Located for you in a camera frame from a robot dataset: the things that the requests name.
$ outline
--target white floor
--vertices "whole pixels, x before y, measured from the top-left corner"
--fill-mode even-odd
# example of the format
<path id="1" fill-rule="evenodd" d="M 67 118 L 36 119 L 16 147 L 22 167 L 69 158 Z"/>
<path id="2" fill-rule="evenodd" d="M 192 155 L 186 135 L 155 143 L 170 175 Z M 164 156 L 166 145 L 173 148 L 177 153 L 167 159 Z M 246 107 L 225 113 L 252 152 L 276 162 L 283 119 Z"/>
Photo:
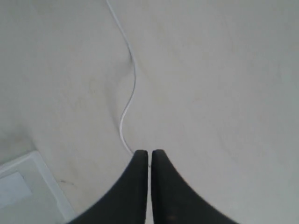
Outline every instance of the white floor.
<path id="1" fill-rule="evenodd" d="M 298 223 L 299 1 L 111 3 L 139 65 L 130 146 L 242 224 Z M 1 0 L 0 30 L 0 137 L 29 136 L 83 212 L 130 159 L 124 40 L 103 0 Z"/>

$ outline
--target cable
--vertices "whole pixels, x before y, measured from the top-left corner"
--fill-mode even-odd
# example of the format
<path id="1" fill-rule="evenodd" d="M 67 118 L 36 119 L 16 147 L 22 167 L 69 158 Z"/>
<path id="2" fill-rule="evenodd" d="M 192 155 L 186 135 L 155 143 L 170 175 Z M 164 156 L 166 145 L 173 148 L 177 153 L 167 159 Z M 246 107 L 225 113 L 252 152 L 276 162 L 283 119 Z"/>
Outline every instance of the cable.
<path id="1" fill-rule="evenodd" d="M 134 57 L 134 53 L 132 51 L 132 48 L 131 48 L 131 45 L 127 39 L 127 36 L 125 34 L 125 31 L 123 30 L 122 26 L 121 26 L 121 23 L 119 22 L 112 6 L 110 5 L 110 2 L 109 0 L 106 0 L 106 3 L 109 7 L 109 10 L 110 10 L 110 13 L 111 15 L 113 16 L 119 30 L 121 31 L 121 34 L 122 34 L 122 37 L 123 39 L 125 40 L 126 42 L 126 45 L 127 45 L 127 48 L 129 50 L 129 53 L 130 53 L 130 57 L 131 57 L 131 60 L 132 60 L 132 63 L 133 63 L 133 72 L 134 72 L 134 84 L 133 84 L 133 90 L 132 90 L 132 93 L 131 93 L 131 96 L 125 106 L 125 109 L 123 110 L 122 114 L 121 114 L 121 120 L 120 120 L 120 124 L 119 124 L 119 135 L 120 135 L 120 138 L 121 138 L 121 141 L 125 147 L 125 149 L 130 153 L 130 154 L 134 154 L 134 151 L 129 147 L 129 145 L 127 144 L 125 138 L 123 137 L 123 133 L 122 133 L 122 126 L 123 126 L 123 120 L 126 116 L 126 113 L 131 105 L 131 102 L 132 102 L 132 99 L 133 99 L 133 96 L 135 94 L 135 88 L 136 88 L 136 80 L 137 80 L 137 75 L 136 75 L 136 61 L 135 61 L 135 57 Z"/>

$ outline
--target white cable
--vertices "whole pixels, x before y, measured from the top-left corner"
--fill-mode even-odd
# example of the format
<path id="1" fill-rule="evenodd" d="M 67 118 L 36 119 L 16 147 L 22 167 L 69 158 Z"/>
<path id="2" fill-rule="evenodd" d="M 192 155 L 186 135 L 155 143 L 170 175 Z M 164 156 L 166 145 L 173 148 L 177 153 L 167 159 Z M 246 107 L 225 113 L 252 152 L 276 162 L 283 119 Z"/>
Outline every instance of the white cable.
<path id="1" fill-rule="evenodd" d="M 127 48 L 129 50 L 129 53 L 130 53 L 130 57 L 131 57 L 131 60 L 132 60 L 132 63 L 133 63 L 133 72 L 134 72 L 134 84 L 133 84 L 133 90 L 132 90 L 132 93 L 131 93 L 131 96 L 127 102 L 127 105 L 125 106 L 125 109 L 123 110 L 122 114 L 121 114 L 121 120 L 120 120 L 120 125 L 119 125 L 119 134 L 120 134 L 120 138 L 121 138 L 121 141 L 124 145 L 124 147 L 126 148 L 126 150 L 130 153 L 130 154 L 134 154 L 134 151 L 128 146 L 125 138 L 123 137 L 123 134 L 122 134 L 122 126 L 123 126 L 123 120 L 126 116 L 126 113 L 131 105 L 131 102 L 132 102 L 132 99 L 133 99 L 133 96 L 134 96 L 134 93 L 135 93 L 135 88 L 136 88 L 136 79 L 137 79 L 137 76 L 136 76 L 136 61 L 135 61 L 135 57 L 134 57 L 134 54 L 133 54 L 133 51 L 132 51 L 132 48 L 131 48 L 131 45 L 127 39 L 127 36 L 125 34 L 125 31 L 123 30 L 122 26 L 121 26 L 121 23 L 119 22 L 112 6 L 110 5 L 110 2 L 109 0 L 106 0 L 106 3 L 109 7 L 109 10 L 110 10 L 110 13 L 111 15 L 113 16 L 118 28 L 120 29 L 121 31 L 121 34 L 122 34 L 122 37 L 124 38 L 125 42 L 126 42 L 126 45 L 127 45 Z"/>

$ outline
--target floor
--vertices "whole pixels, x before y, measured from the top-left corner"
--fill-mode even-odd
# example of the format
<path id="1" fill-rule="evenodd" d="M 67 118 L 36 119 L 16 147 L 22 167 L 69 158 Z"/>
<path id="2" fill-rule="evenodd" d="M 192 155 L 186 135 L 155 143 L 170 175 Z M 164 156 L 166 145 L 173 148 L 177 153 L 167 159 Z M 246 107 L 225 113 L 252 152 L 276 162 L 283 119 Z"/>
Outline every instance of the floor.
<path id="1" fill-rule="evenodd" d="M 111 4 L 138 63 L 130 146 L 237 222 L 298 223 L 299 1 Z M 124 40 L 103 0 L 1 0 L 0 30 L 0 139 L 30 138 L 83 212 L 130 160 Z"/>

